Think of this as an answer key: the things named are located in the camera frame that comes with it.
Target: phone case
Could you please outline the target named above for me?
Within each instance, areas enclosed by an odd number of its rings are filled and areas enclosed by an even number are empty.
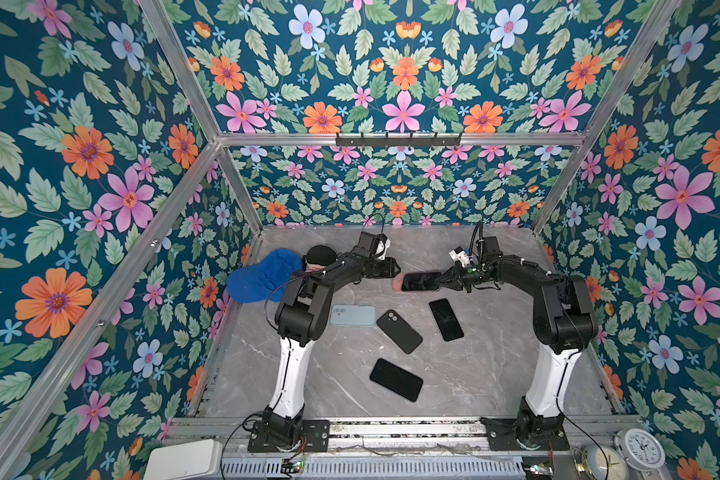
[[[406,322],[399,313],[394,310],[387,310],[376,320],[378,328],[400,347],[400,350],[411,355],[416,347],[422,344],[423,338],[413,330],[413,327]]]

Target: light blue flower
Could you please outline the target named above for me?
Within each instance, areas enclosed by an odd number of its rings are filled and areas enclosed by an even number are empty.
[[[64,250],[59,250],[59,256],[61,257],[61,260],[56,262],[56,266],[64,265],[64,268],[68,270],[70,268],[70,264],[77,263],[77,259],[74,258],[74,250],[70,250],[69,253]]]
[[[25,109],[24,112],[27,115],[32,115],[35,121],[38,121],[41,118],[48,118],[48,116],[43,113],[43,110],[45,110],[45,107],[43,105],[39,104],[37,107],[35,107],[31,101],[27,100],[27,106],[29,108]]]
[[[5,227],[0,228],[0,249],[2,250],[5,248],[6,244],[9,246],[15,246],[16,243],[12,241],[13,238],[16,238],[16,234],[10,234]]]
[[[69,225],[70,232],[73,232],[74,229],[80,228],[80,220],[81,218],[74,214],[74,212],[70,212],[69,216],[66,218],[61,219],[61,223],[64,225]]]
[[[22,322],[13,323],[11,319],[5,319],[5,322],[3,323],[5,328],[0,329],[0,336],[5,337],[3,342],[10,343],[15,336],[21,336],[21,330],[19,330],[21,323]]]

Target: gray marble surface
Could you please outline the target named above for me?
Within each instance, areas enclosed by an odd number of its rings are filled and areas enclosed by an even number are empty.
[[[392,241],[388,255],[403,272],[446,270],[448,252],[468,248],[471,227],[387,228]],[[297,228],[266,230],[258,257],[287,247],[298,254],[326,244],[337,252],[354,246],[359,229]],[[537,239],[528,229],[486,228],[497,236],[506,254],[517,254],[548,265]],[[533,379],[539,344],[531,327],[531,298],[512,285],[501,291],[472,293],[441,289],[431,293],[396,293],[391,280],[363,280],[347,285],[334,304],[374,305],[379,315],[400,312],[424,338],[405,355],[377,327],[336,327],[328,324],[312,353],[306,379],[307,417],[315,416],[476,416],[514,415]],[[444,342],[428,303],[447,298],[465,337]],[[270,302],[269,315],[276,305]],[[368,376],[379,358],[409,370],[424,380],[411,403],[371,382]],[[266,406],[272,395],[279,362],[278,337],[268,327],[263,302],[240,309],[231,343],[221,360],[206,412],[208,417],[242,417]],[[571,414],[607,414],[610,404],[586,356],[576,363],[564,409]]]

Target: floral wallpaper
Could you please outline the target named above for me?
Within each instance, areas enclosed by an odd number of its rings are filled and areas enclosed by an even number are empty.
[[[720,1],[686,2],[547,226],[586,277],[624,408],[682,480],[720,478]]]

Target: smartphone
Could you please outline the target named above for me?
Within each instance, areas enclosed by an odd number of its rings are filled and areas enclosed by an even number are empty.
[[[448,299],[443,298],[430,302],[429,309],[432,311],[434,321],[438,324],[443,340],[450,342],[464,336],[464,331],[461,329]]]
[[[376,360],[376,365],[371,371],[371,381],[397,393],[410,402],[416,401],[424,384],[424,380],[420,376],[403,370],[384,359]]]

